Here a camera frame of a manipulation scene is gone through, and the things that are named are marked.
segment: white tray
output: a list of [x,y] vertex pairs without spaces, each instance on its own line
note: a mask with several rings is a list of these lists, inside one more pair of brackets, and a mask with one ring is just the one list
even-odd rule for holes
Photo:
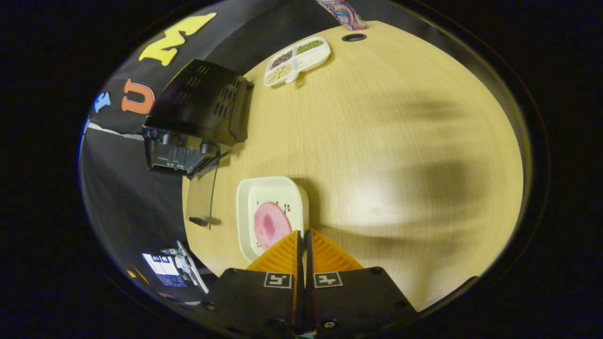
[[[297,54],[297,48],[299,46],[305,45],[308,42],[315,41],[315,40],[320,40],[324,43],[320,46],[307,50],[301,54]],[[288,53],[290,51],[293,51],[293,56],[291,57],[291,59],[281,63],[280,65],[276,66],[275,68],[271,68],[273,62],[276,59],[278,59],[281,55]],[[293,46],[289,46],[289,47],[283,49],[281,52],[278,52],[268,62],[268,66],[266,66],[266,72],[264,73],[264,85],[265,86],[275,86],[275,85],[281,84],[283,82],[290,83],[290,82],[294,81],[295,79],[297,79],[297,76],[299,75],[300,72],[309,71],[310,69],[320,66],[322,63],[327,61],[330,54],[331,54],[331,47],[329,46],[329,43],[320,36],[311,37],[300,43],[296,43]],[[292,65],[291,73],[289,73],[287,76],[282,77],[272,83],[269,83],[268,76],[272,72],[274,72],[274,70],[276,70],[282,66],[285,66],[287,64]]]
[[236,190],[236,227],[243,256],[250,262],[264,250],[257,243],[254,216],[263,203],[278,203],[291,224],[291,230],[299,230],[303,237],[308,229],[308,195],[287,177],[262,177],[241,180]]

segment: wooden table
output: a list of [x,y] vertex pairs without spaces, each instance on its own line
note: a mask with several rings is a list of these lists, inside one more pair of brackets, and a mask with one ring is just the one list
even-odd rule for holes
[[[215,274],[249,262],[238,244],[242,179],[288,176],[310,201],[310,226],[365,267],[382,266],[421,310],[482,274],[515,228],[522,161],[511,125],[486,87],[438,48],[369,22],[317,33],[329,60],[291,84],[256,84],[248,139],[219,168],[211,230],[185,218],[191,250]],[[203,179],[183,179],[183,208]]]

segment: white divided dish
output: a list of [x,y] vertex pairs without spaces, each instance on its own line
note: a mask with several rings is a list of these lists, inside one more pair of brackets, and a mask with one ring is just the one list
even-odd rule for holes
[[254,220],[257,209],[268,202],[284,209],[292,231],[299,230],[303,237],[308,229],[308,195],[293,180],[287,177],[241,180],[236,190],[236,227],[239,247],[250,262],[264,253],[256,238]]
[[[297,49],[309,42],[312,41],[322,41],[323,44],[320,46],[316,46],[312,49],[309,49],[305,52],[299,54]],[[292,56],[287,61],[279,64],[275,68],[272,68],[273,63],[284,54],[291,52]],[[264,73],[264,85],[265,86],[275,86],[281,83],[290,83],[297,79],[297,76],[300,72],[309,71],[312,68],[320,66],[322,63],[327,61],[329,55],[331,54],[331,47],[329,43],[324,40],[320,36],[311,37],[306,39],[300,43],[296,43],[293,46],[289,46],[283,49],[281,52],[278,52],[270,61],[268,62],[268,66],[266,66],[266,73]],[[270,79],[271,74],[275,73],[278,69],[287,67],[287,65],[291,65],[291,72],[283,75],[277,79]]]

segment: sliced ham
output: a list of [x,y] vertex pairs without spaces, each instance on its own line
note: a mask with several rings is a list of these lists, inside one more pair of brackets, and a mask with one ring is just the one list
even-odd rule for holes
[[291,233],[291,224],[279,205],[264,203],[257,209],[254,230],[260,246],[267,250]]

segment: green lentil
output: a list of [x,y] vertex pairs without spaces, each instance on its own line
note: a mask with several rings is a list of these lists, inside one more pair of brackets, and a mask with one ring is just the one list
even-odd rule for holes
[[297,48],[297,54],[301,54],[304,53],[305,51],[308,51],[312,48],[318,47],[320,45],[324,44],[324,42],[322,40],[314,40],[314,41],[310,41],[305,45],[299,46]]

